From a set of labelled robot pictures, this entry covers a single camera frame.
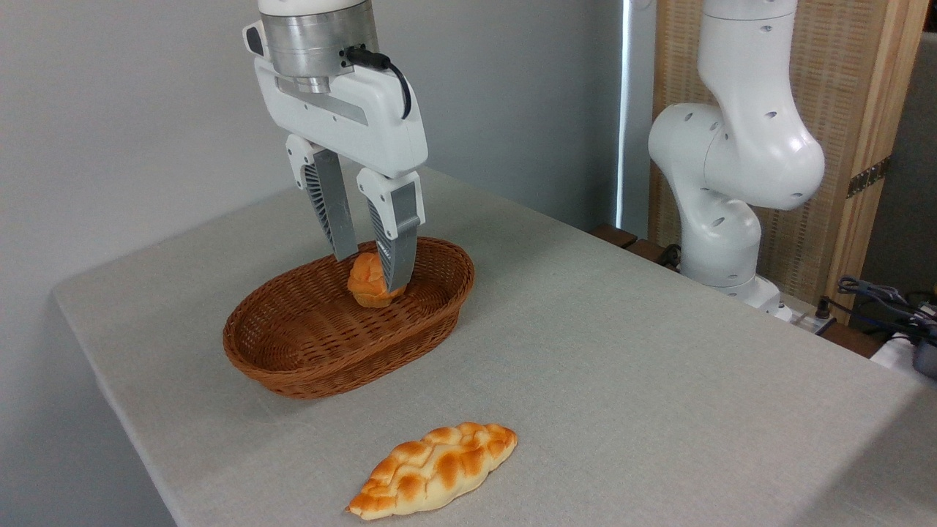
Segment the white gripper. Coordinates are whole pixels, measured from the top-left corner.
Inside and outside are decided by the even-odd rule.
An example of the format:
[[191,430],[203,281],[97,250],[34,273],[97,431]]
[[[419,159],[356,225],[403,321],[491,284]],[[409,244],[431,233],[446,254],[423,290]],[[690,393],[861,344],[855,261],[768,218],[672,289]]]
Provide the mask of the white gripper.
[[254,68],[272,120],[292,133],[285,149],[296,186],[308,194],[335,260],[358,251],[341,154],[367,167],[356,182],[368,199],[386,289],[406,286],[417,229],[425,223],[421,182],[413,170],[428,159],[428,145],[415,94],[403,118],[402,86],[392,73],[355,69],[332,80],[329,93],[312,94],[300,92],[261,57]]

